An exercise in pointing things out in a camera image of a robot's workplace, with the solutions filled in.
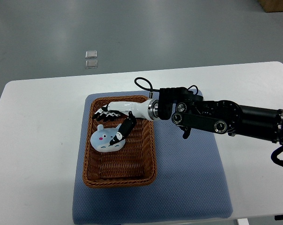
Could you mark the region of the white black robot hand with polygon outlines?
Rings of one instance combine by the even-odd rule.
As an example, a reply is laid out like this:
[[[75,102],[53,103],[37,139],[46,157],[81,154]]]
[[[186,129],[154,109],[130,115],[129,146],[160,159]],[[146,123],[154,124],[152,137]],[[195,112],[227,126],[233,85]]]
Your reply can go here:
[[[120,119],[120,114],[114,113],[114,111],[128,115],[118,128],[116,135],[109,142],[110,145],[114,145],[125,140],[129,136],[136,125],[136,118],[147,119],[149,121],[158,120],[157,109],[157,99],[148,99],[142,103],[117,101],[110,102],[108,105],[99,108],[92,118],[97,121],[103,120],[103,122],[108,122]]]

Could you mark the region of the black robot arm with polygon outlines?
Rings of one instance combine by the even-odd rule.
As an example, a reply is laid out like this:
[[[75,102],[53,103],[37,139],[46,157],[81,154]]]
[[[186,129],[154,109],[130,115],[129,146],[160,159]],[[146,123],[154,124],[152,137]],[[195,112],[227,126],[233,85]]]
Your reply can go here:
[[[243,135],[280,143],[273,151],[271,160],[283,167],[278,155],[283,152],[283,110],[273,110],[238,105],[229,100],[205,101],[198,90],[190,88],[160,88],[158,99],[150,98],[143,103],[116,101],[99,108],[92,116],[97,121],[113,121],[121,115],[127,119],[121,124],[110,145],[124,140],[133,130],[137,118],[172,120],[183,130],[187,139],[191,129],[229,136]]]

